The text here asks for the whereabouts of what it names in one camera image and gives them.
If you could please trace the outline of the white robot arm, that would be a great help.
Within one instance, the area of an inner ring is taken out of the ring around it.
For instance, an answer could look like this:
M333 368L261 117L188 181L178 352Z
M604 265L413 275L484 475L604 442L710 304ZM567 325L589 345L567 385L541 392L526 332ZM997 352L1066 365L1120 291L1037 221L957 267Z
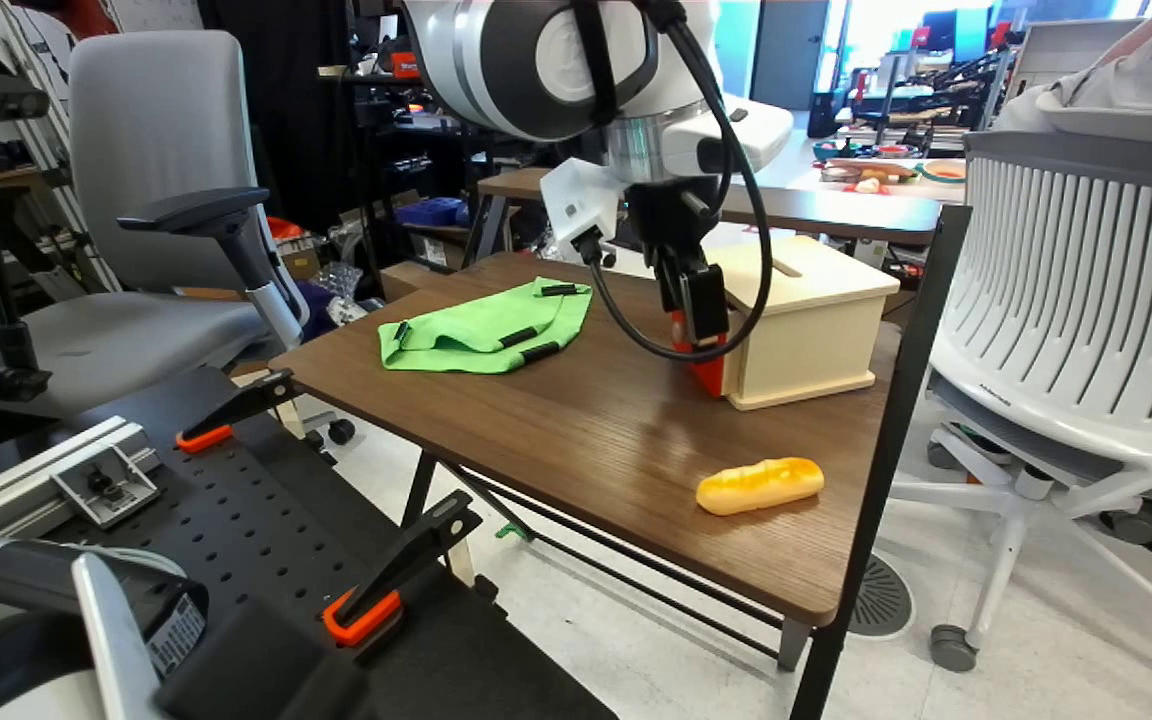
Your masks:
M601 158L545 181L547 229L589 267L609 317L653 354L699 365L737 352L773 294L773 224L756 171L792 136L774 102L728 97L710 65L710 0L402 0L421 71L468 123L526 142L601 132ZM739 185L758 246L756 294L731 320L722 267L705 254ZM675 317L647 338L609 291L609 254L632 229Z

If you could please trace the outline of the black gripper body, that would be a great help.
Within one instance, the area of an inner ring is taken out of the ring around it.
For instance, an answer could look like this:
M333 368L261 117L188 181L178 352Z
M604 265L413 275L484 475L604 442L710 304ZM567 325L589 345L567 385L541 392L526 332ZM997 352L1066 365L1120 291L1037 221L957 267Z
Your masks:
M660 304L675 311L682 304L682 280L708 267L699 241L710 231L710 185L666 181L628 188L628 224L660 284Z

